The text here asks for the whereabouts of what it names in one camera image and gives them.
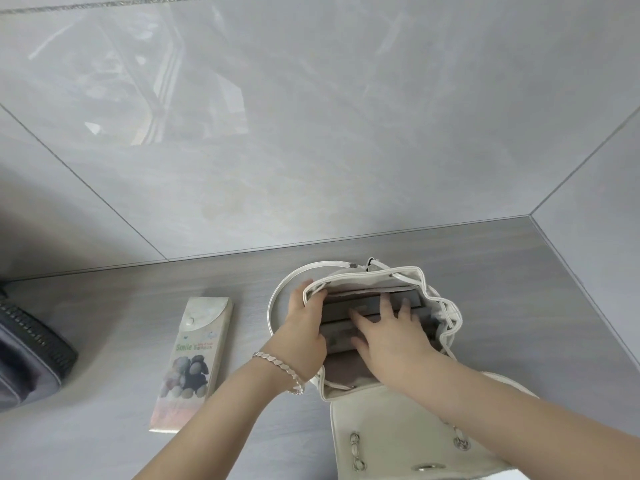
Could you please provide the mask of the person's right hand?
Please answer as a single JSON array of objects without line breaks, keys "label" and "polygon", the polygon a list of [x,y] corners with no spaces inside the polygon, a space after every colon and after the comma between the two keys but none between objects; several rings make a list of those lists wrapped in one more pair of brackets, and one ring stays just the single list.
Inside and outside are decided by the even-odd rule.
[{"label": "person's right hand", "polygon": [[425,364],[437,357],[437,351],[429,343],[418,316],[412,313],[409,300],[402,301],[396,324],[389,327],[379,325],[380,319],[372,322],[353,308],[349,317],[369,345],[371,364],[366,364],[367,368],[386,387],[410,392]]}]

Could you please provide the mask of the person's left hand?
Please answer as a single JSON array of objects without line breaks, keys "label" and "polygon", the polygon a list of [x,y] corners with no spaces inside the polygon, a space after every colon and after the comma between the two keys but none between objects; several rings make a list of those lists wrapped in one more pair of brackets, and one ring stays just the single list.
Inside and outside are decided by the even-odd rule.
[{"label": "person's left hand", "polygon": [[290,296],[288,314],[262,351],[289,366],[302,382],[308,382],[320,370],[326,358],[326,341],[319,333],[321,318],[311,315],[311,298],[303,292],[312,279],[302,282]]}]

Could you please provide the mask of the grey book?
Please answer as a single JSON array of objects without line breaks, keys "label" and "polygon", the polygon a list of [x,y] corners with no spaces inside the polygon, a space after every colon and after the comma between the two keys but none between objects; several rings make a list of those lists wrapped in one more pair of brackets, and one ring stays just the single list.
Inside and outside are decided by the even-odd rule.
[{"label": "grey book", "polygon": [[[420,325],[428,337],[429,343],[434,349],[441,351],[442,345],[436,338],[439,323],[427,318],[425,320],[421,319]],[[321,324],[319,332],[325,338],[327,354],[329,355],[355,350],[351,341],[352,337],[364,339],[362,332],[357,329],[356,325],[350,319]]]}]

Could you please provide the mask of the white drawstring backpack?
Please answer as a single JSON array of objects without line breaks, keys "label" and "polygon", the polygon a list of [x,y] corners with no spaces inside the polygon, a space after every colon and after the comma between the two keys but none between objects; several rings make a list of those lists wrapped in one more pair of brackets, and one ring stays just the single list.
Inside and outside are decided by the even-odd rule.
[{"label": "white drawstring backpack", "polygon": [[[331,268],[324,276],[316,269]],[[283,320],[273,315],[285,286],[303,273],[317,279],[303,300],[327,290],[321,324],[348,320],[353,308],[372,322],[380,319],[380,294],[389,293],[396,311],[404,299],[420,320],[439,323],[439,353],[453,360],[452,344],[463,325],[457,305],[430,286],[421,268],[390,267],[375,258],[363,266],[340,260],[301,266],[286,275],[273,292],[267,311],[274,334]],[[329,355],[311,379],[330,406],[339,480],[526,480],[460,428],[439,419],[406,396],[375,379],[356,350]]]}]

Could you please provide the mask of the person's left forearm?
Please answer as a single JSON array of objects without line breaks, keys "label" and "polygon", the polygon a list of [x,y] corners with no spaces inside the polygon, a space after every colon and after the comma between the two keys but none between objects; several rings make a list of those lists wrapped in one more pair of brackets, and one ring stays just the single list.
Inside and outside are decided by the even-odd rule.
[{"label": "person's left forearm", "polygon": [[295,386],[275,364],[252,358],[132,480],[226,480],[260,414]]}]

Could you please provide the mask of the person's right forearm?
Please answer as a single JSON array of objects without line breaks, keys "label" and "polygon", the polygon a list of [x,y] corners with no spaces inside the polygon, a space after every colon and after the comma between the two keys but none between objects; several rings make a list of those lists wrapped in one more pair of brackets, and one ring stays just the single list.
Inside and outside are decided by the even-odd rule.
[{"label": "person's right forearm", "polygon": [[399,362],[396,387],[530,480],[640,480],[640,438],[438,354]]}]

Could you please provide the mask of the printed flap pouch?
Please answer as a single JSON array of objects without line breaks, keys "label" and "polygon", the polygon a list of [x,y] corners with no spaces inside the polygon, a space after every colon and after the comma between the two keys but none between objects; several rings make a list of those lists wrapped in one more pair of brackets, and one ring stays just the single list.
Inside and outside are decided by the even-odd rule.
[{"label": "printed flap pouch", "polygon": [[213,393],[233,309],[231,298],[188,299],[150,418],[150,432],[179,432]]}]

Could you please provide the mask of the dark grey zipper bag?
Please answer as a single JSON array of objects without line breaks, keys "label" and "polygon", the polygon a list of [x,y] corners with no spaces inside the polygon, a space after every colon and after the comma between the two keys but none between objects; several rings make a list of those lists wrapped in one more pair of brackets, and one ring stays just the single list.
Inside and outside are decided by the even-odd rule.
[{"label": "dark grey zipper bag", "polygon": [[78,357],[71,343],[0,287],[0,413],[59,392]]}]

